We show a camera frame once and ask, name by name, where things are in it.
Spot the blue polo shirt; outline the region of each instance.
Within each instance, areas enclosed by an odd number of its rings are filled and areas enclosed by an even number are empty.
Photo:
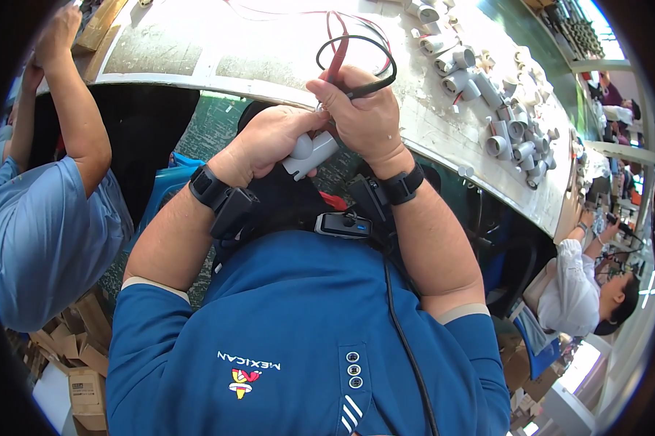
[[[392,268],[398,319],[441,434],[504,435],[510,400],[489,315],[439,324]],[[380,253],[267,235],[215,275],[201,309],[132,278],[114,312],[113,435],[427,435],[388,313]]]

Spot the blue chair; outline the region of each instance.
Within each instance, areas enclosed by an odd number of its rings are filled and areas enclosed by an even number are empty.
[[[522,334],[522,339],[524,339],[524,344],[526,345],[526,353],[529,355],[529,372],[531,373],[531,379],[536,379],[551,365],[551,363],[555,362],[560,357],[560,341],[558,339],[553,339],[550,344],[546,345],[546,347],[541,350],[541,353],[534,356],[533,351],[531,351],[531,345],[529,344],[529,336],[526,335],[526,330],[522,325],[522,321],[518,317],[514,319],[514,325],[519,329],[519,333]]]
[[[131,241],[124,247],[124,252],[130,253],[133,245],[138,240],[143,230],[151,222],[155,214],[158,213],[163,198],[170,192],[184,187],[192,176],[192,173],[199,165],[206,162],[198,159],[186,158],[179,153],[173,153],[174,166],[156,171],[155,182],[153,183],[153,192],[148,199],[148,205],[143,212],[141,222],[139,222],[136,232],[133,234]]]

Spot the floor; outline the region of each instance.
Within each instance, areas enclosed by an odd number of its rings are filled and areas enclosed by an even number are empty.
[[[481,0],[478,7],[492,20],[503,25],[515,43],[529,47],[532,56],[541,64],[549,81],[554,85],[554,91],[578,133],[586,139],[594,138],[591,127],[588,127],[589,108],[581,88],[550,36],[522,1]],[[192,120],[175,151],[191,158],[208,160],[235,137],[237,120],[248,104],[249,100],[235,96],[202,92]],[[437,169],[442,179],[442,197],[460,222],[468,222],[467,183],[441,165],[432,164],[423,158],[419,160],[420,163]],[[358,162],[355,153],[341,147],[340,151],[321,167],[314,183],[320,190],[345,197],[349,201],[344,184],[351,178]],[[214,252],[211,250],[199,277],[189,291],[194,308],[199,307],[209,285],[213,256]],[[121,288],[126,259],[126,254],[116,258],[100,280],[100,285],[114,297]]]

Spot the white stripe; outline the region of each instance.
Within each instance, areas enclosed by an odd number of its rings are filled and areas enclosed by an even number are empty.
[[[344,404],[342,405],[342,410],[344,410],[344,413],[346,413],[347,416],[349,416],[349,419],[352,420],[352,422],[354,423],[354,426],[356,427],[357,426],[357,418],[355,418],[354,415],[352,415],[352,412],[350,412],[349,409],[347,408],[347,406],[345,406]]]
[[[347,420],[344,418],[344,416],[342,416],[342,423],[344,424],[345,427],[347,427],[347,431],[349,431],[349,434],[351,434],[352,433],[352,428],[349,426],[349,424],[347,423]]]
[[[351,404],[352,407],[354,407],[354,410],[357,412],[357,414],[359,415],[359,417],[362,418],[362,417],[364,416],[364,415],[362,414],[362,411],[359,409],[359,407],[357,407],[356,404],[354,404],[354,401],[352,401],[352,399],[349,398],[349,395],[345,395],[344,397],[347,399],[347,401],[349,401],[349,404]]]

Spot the hand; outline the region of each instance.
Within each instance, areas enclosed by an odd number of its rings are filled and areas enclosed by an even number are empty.
[[[79,7],[73,4],[56,12],[35,47],[35,57],[42,68],[49,69],[54,61],[71,57],[71,46],[82,18]]]
[[[22,92],[36,93],[36,89],[39,87],[43,78],[44,70],[35,65],[34,56],[30,57],[25,66],[25,73],[23,74]]]
[[[323,71],[318,79],[306,83],[306,88],[315,94],[323,103],[323,109],[332,115],[344,144],[362,155],[379,179],[387,179],[408,170],[397,167],[410,162],[411,167],[414,167],[412,156],[400,139],[400,110],[390,87],[364,98],[349,100],[335,85],[324,81],[326,75],[327,71]],[[343,65],[336,82],[354,89],[376,80],[376,76],[366,71],[352,65]]]
[[[208,163],[229,186],[247,186],[253,178],[270,173],[274,164],[292,152],[298,137],[317,130],[329,119],[327,112],[274,106],[257,114],[243,131]],[[316,170],[308,173],[316,175]]]
[[[582,217],[579,221],[583,222],[587,228],[591,229],[591,226],[594,224],[594,213],[592,211],[583,211]]]

